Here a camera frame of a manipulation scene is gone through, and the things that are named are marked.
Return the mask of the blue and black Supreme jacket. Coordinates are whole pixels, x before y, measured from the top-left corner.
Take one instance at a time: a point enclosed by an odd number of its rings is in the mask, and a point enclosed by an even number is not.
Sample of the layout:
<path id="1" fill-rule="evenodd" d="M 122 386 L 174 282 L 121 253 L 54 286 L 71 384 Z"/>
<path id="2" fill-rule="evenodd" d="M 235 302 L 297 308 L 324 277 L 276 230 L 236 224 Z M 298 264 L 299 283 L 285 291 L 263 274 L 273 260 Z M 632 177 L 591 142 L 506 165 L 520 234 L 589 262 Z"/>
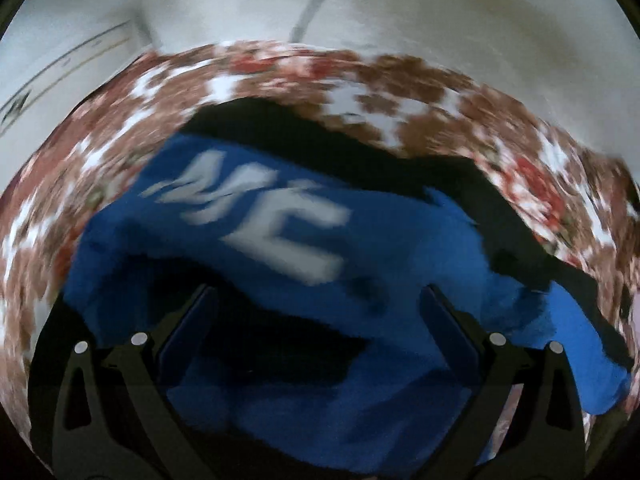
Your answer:
<path id="1" fill-rule="evenodd" d="M 593 279 L 469 159 L 399 159 L 242 99 L 198 112 L 81 231 L 29 377 L 52 470 L 74 345 L 154 330 L 202 285 L 157 371 L 211 479 L 422 479 L 471 396 L 421 316 L 430 285 L 514 346 L 558 342 L 582 413 L 630 383 Z"/>

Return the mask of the floral brown bed blanket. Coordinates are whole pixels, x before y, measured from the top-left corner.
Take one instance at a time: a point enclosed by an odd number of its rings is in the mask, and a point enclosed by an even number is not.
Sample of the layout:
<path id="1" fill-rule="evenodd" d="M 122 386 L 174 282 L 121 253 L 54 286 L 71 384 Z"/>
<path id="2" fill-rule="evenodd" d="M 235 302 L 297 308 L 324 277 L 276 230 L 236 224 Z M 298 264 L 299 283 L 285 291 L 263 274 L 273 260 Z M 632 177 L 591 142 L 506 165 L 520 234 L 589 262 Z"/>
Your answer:
<path id="1" fill-rule="evenodd" d="M 623 399 L 582 413 L 582 479 L 608 477 L 639 437 L 639 191 L 626 165 L 420 58 L 240 41 L 140 56 L 56 125 L 2 195 L 1 442 L 29 478 L 57 479 L 30 440 L 29 377 L 81 231 L 198 112 L 242 99 L 399 159 L 469 159 L 552 257 L 593 279 L 597 310 L 630 357 Z"/>

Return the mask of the white bed headboard panel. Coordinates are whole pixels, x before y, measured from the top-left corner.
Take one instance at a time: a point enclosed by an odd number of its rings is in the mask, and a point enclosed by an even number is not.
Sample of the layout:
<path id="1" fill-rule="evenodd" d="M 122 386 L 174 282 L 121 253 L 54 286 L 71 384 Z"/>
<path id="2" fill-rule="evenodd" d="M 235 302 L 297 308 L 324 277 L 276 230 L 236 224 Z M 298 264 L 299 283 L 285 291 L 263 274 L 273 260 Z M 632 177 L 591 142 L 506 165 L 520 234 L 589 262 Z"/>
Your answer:
<path id="1" fill-rule="evenodd" d="M 83 98 L 151 47 L 133 20 L 115 20 L 69 39 L 43 56 L 1 95 L 1 134 L 50 131 Z"/>

